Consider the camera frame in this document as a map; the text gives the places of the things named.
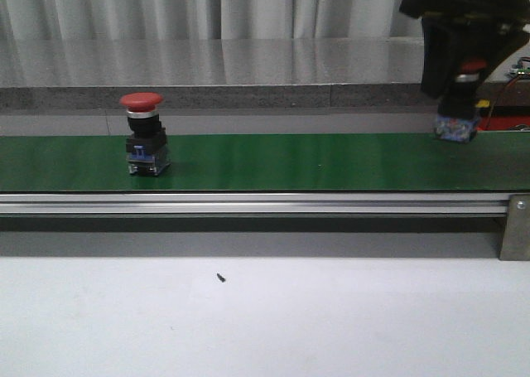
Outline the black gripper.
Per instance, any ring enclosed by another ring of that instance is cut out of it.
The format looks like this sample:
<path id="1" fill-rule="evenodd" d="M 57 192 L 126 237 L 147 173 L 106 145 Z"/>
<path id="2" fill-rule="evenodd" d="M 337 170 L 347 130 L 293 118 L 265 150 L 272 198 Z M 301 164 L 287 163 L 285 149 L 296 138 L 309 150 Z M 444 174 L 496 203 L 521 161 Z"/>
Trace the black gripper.
<path id="1" fill-rule="evenodd" d="M 529 0 L 402 0 L 399 12 L 422 21 L 421 91 L 438 99 L 455 83 L 468 25 L 476 24 L 475 57 L 481 62 L 475 93 L 515 51 L 527 45 Z"/>

